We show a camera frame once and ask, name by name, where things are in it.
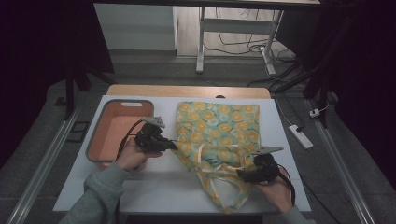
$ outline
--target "floor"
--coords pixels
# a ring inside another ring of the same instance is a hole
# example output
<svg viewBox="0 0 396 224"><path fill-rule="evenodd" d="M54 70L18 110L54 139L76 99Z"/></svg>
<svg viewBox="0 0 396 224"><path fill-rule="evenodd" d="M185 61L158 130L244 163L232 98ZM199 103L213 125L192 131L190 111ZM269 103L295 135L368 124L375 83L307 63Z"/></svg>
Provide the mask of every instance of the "floor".
<svg viewBox="0 0 396 224"><path fill-rule="evenodd" d="M182 24L180 24L179 39L182 38ZM213 34L213 39L219 38L219 34ZM212 48L220 48L219 42L207 42ZM178 56L168 54L129 54L113 53L112 60L116 74L111 75L114 80L125 84L151 84L151 85L195 85L195 86L231 86L246 87L254 80L260 80L251 84L251 87L269 88L276 81L269 78L263 69L260 57L252 54L247 57L225 57L228 54L211 55L205 59L205 71L202 75L195 74L195 59L193 58L196 47L190 51L182 47ZM276 64L276 71L282 73L288 66ZM87 92L87 100L78 115L77 121L92 120L92 116L103 94L106 94L108 85L89 75L92 88ZM314 120L309 118L309 107L302 97L302 87L296 86L286 92L286 95L273 94L277 99L280 114L285 130L290 126L289 122L304 124L305 135L313 142L312 150L304 150L296 139L286 132L290 142L290 148L299 168L299 173L305 180L305 192L312 207L311 213L304 213L308 218L313 218L317 223L362 223L358 217L354 204L343 185L340 175L329 156L329 152L318 133ZM25 135L20 146L7 165L0 171L0 223L6 223L14 207L19 201L25 187L35 172L46 150L49 148L53 137L63 123L65 108L57 105L60 97L65 97L64 82L54 84L49 88L48 99L35 124L28 134ZM353 176L353 180L361 192L363 200L373 215L375 223L394 223L396 219L396 192L387 179L381 174L375 162L371 159L364 147L338 118L333 108L336 101L332 98L328 108L327 121L329 132L334 143L338 147L346 166ZM51 168L46 182L32 204L32 208L24 223L56 223L64 214L52 212L52 207L57 200L64 181L73 166L73 162L81 147L78 141L80 135L70 133L62 146L62 150ZM162 223L173 222L172 217L147 217L133 216L135 224L153 223L155 218L160 218ZM242 223L246 219L235 218L234 223ZM252 217L250 223L261 223L262 219ZM276 216L263 217L262 223L279 223Z"/></svg>

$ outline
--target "black cable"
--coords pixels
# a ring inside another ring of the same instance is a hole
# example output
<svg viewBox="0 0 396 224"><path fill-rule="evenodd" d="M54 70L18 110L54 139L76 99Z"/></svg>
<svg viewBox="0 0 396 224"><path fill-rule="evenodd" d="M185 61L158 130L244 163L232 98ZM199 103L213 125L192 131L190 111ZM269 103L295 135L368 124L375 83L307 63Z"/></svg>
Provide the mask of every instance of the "black cable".
<svg viewBox="0 0 396 224"><path fill-rule="evenodd" d="M276 57L278 57L278 58L279 58L279 55L280 55L280 53L282 53L282 52L286 52L286 51L288 51L288 50L290 50L290 49L282 49L280 52L278 52L278 53L277 53L277 56L276 56Z"/></svg>
<svg viewBox="0 0 396 224"><path fill-rule="evenodd" d="M277 175L278 175L283 181L285 181L285 183L286 183L286 184L288 185L288 187L290 188L290 192L291 192L291 204L294 206L295 203L296 203L296 190L295 190L293 184L291 183L291 178L290 178L289 172L288 172L288 170L287 170L284 166L282 166L282 165L280 165L280 164L278 164L278 166L282 167L282 168L286 171L286 174L288 175L288 177L285 177L282 173L280 173L279 170L277 170Z"/></svg>
<svg viewBox="0 0 396 224"><path fill-rule="evenodd" d="M219 17L219 15L218 15L218 8L216 7L216 18L218 18ZM257 18L259 17L259 9L257 9L257 13L256 13L256 20L257 20ZM241 44L247 44L247 47L248 47L248 45L250 44L250 43L257 43L257 42L263 42L263 41L266 41L266 40L268 40L268 39L263 39L263 40L251 40L251 38L253 37L253 35L250 35L250 39L249 39L249 41L244 41L244 42L234 42L234 43L225 43L223 40L222 40L222 37L221 37L221 33L219 33L219 39L220 39L220 42L221 42L221 44L223 44L223 45L241 45Z"/></svg>
<svg viewBox="0 0 396 224"><path fill-rule="evenodd" d="M291 72L292 70L294 70L293 66L294 66L294 64L291 65L289 68L287 68L283 73L281 73L281 74L280 74L279 76L277 76L276 78L283 78L283 77L285 77L286 75L288 75L289 72ZM268 81L268 80L274 80L274 78L273 78L273 77L268 77L268 78L264 78L264 79L260 79L260 80L253 80L253 81L250 81L250 82L247 84L247 87L250 87L250 85L253 84L253 83L261 83L261 82L265 82L265 81ZM275 80L274 83L272 83L272 84L270 85L270 87L267 88L268 91L271 89L272 86L274 86L275 83L277 83L277 80Z"/></svg>
<svg viewBox="0 0 396 224"><path fill-rule="evenodd" d="M271 91L271 88L278 82L281 81L280 79L284 79L286 76L288 76L294 69L296 69L298 67L298 65L300 65L299 63L294 63L292 64L290 67L288 67L288 69L286 69L286 71L284 71L283 73L281 73L277 79L268 87L268 91Z"/></svg>
<svg viewBox="0 0 396 224"><path fill-rule="evenodd" d="M251 10L251 9L245 9L245 10L241 13L241 16L244 15L244 14L247 14L246 17L244 18L244 20L248 18L248 15L250 14L250 10Z"/></svg>
<svg viewBox="0 0 396 224"><path fill-rule="evenodd" d="M125 144L126 144L126 141L128 140L128 137L129 137L130 135L135 135L135 134L131 134L131 132L132 132L132 131L134 130L134 128L135 128L139 123L141 123L142 121L143 121L142 119L138 120L138 121L132 126L132 128L128 131L128 133L125 135L125 137L122 138L121 143L120 143L120 147L119 147L119 152L117 153L117 159L119 158L119 156L120 156L122 150L124 149ZM116 224L119 224L119 223L120 223L120 199L119 199L119 201L117 202L116 211L115 211L114 213L115 213L115 214L114 214L114 216L115 216L115 223L116 223Z"/></svg>
<svg viewBox="0 0 396 224"><path fill-rule="evenodd" d="M270 53L272 54L272 57L270 56L270 58L275 62L275 63L279 63L279 64L284 64L284 63L295 63L296 59L295 58L289 58L289 57L285 57L285 58L281 58L279 55L281 52L285 52L289 49L283 49L281 50L276 56L274 55L274 52L270 49Z"/></svg>
<svg viewBox="0 0 396 224"><path fill-rule="evenodd" d="M315 194L315 192L311 189L311 187L309 187L309 185L306 183L305 179L303 178L302 175L300 175L300 179L303 181L303 183L305 184L306 188L312 193L312 195L314 196L314 198L318 201L318 203L320 203L320 205L324 208L324 210L326 210L326 212L332 217L332 219L334 219L334 221L337 224L341 224L341 222L332 214L332 212L329 210L329 208L326 207L326 205L318 198L318 196Z"/></svg>
<svg viewBox="0 0 396 224"><path fill-rule="evenodd" d="M259 49L259 48L261 48L261 47L264 47L264 48L265 48L265 44L252 45L252 46L249 46L248 49L250 49L250 50L253 51L254 49ZM254 51L254 52L262 53L263 51L264 51L264 49L260 49L260 50L258 50L258 51Z"/></svg>
<svg viewBox="0 0 396 224"><path fill-rule="evenodd" d="M219 51L219 52L228 53L228 54L233 54L233 55L247 54L247 53L250 53L250 52L260 52L260 51L253 51L252 49L250 49L249 51L234 53L234 52L230 52L230 51L226 51L226 50L222 50L222 49L210 49L210 48L208 48L208 47L205 45L205 43L203 43L203 44L204 44L204 47L205 47L207 50L214 50L214 51Z"/></svg>

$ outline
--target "floral tote bag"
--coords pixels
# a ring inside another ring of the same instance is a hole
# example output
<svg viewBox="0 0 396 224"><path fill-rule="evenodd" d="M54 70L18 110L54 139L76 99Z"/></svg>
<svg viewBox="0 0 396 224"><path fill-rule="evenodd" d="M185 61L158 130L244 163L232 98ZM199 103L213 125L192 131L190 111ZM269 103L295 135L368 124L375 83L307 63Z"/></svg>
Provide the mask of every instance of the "floral tote bag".
<svg viewBox="0 0 396 224"><path fill-rule="evenodd" d="M237 170L255 170L252 151L260 148L259 105L223 105L180 102L177 105L178 150L187 169L196 173L213 203L225 213L235 212L251 190ZM239 193L231 205L221 202L214 180L236 185Z"/></svg>

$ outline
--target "sleeve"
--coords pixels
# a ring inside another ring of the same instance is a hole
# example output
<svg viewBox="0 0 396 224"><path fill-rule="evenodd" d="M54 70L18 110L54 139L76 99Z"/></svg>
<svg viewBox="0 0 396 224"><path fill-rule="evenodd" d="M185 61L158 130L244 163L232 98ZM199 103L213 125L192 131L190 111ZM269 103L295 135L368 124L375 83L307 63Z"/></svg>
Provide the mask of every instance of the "sleeve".
<svg viewBox="0 0 396 224"><path fill-rule="evenodd" d="M129 175L112 162L104 171L88 176L84 194L60 223L105 223L111 219Z"/></svg>
<svg viewBox="0 0 396 224"><path fill-rule="evenodd" d="M292 209L290 209L288 212L282 214L279 216L279 218L282 220L282 223L285 224L316 224L314 220L307 220L301 214L300 210L298 209L297 206L294 206Z"/></svg>

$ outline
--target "white table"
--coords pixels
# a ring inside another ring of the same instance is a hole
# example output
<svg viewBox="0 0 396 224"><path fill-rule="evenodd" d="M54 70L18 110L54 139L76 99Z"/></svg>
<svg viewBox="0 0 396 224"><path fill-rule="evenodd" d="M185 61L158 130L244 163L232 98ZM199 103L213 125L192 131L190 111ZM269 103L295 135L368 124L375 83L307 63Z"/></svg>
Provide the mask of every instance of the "white table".
<svg viewBox="0 0 396 224"><path fill-rule="evenodd" d="M297 173L297 167L291 155L276 105L270 99L217 99L217 98L187 98L187 97L143 97L143 96L110 96L105 95L99 104L93 118L92 126L87 132L81 150L67 178L64 188L55 204L54 211L68 211L83 194L83 183L91 172L99 169L88 161L86 148L92 136L94 123L99 120L100 112L109 99L144 99L154 103L155 116L161 116L166 128L163 136L176 138L177 103L181 101L205 101L224 104L258 104L260 109L261 138L267 146L281 146L282 151L273 153L276 161L289 171L291 181L296 188L296 204L301 211L310 211L302 181ZM232 198L234 188L228 183L218 183L224 191L220 194L223 200L226 196ZM218 214L221 211L212 203L204 192L201 183L195 175L190 174L178 158L169 150L162 157L150 159L147 168L134 175L124 183L125 192L120 198L120 211L131 214ZM253 190L249 199L237 211L239 214L262 214L275 212L257 190Z"/></svg>

